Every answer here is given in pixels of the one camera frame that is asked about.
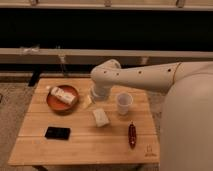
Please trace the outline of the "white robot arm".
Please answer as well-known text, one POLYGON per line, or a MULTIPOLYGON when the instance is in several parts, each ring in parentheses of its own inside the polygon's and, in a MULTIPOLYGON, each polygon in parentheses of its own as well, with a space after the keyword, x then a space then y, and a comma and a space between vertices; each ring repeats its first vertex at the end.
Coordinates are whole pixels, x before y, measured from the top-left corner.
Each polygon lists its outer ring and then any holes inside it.
POLYGON ((91 71, 91 96, 114 85, 164 92, 160 171, 213 171, 213 62, 178 62, 123 69, 114 59, 91 71))

